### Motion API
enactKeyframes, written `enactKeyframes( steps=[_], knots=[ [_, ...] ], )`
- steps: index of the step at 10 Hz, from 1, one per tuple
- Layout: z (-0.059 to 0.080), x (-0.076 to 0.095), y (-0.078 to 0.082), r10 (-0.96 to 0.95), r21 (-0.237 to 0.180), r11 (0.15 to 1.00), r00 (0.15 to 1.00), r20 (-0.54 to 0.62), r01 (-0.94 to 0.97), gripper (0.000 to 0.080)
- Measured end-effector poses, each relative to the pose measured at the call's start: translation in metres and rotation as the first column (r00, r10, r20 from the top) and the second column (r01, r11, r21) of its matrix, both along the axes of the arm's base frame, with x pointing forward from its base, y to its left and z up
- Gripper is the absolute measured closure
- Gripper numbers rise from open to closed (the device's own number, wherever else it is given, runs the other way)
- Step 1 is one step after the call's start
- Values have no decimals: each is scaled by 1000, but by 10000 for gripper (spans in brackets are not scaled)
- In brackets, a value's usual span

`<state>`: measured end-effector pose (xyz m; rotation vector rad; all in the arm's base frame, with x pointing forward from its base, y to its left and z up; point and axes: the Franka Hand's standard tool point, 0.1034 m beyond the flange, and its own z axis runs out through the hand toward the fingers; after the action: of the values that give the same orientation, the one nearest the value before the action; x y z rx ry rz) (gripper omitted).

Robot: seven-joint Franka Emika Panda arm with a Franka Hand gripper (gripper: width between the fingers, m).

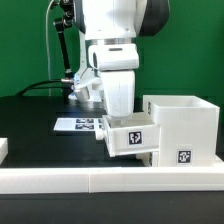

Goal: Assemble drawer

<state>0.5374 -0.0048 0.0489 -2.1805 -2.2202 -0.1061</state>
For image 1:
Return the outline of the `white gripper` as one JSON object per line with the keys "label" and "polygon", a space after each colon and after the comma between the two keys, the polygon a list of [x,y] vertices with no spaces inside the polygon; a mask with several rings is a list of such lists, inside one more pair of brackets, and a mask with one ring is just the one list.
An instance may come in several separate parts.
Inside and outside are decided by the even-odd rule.
{"label": "white gripper", "polygon": [[91,67],[97,70],[103,84],[107,115],[129,118],[134,107],[134,70],[139,67],[136,45],[91,45],[88,54]]}

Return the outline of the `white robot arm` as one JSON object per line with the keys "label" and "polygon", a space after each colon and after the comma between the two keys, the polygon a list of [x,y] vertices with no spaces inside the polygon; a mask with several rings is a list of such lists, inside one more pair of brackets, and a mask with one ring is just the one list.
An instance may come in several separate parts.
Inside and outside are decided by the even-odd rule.
{"label": "white robot arm", "polygon": [[107,115],[131,117],[139,67],[134,39],[160,32],[169,19],[169,0],[72,0],[72,5],[87,62],[102,83]]}

